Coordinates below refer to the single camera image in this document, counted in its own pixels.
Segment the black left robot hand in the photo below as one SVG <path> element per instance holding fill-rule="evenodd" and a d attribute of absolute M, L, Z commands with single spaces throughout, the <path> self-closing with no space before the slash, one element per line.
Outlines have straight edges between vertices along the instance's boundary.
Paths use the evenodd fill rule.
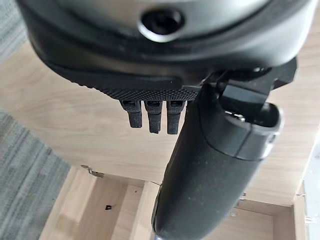
<path fill-rule="evenodd" d="M 132 128 L 177 135 L 154 204 L 160 240 L 201 240 L 236 205 L 284 125 L 315 0 L 19 0 L 61 77 L 120 102 Z"/>

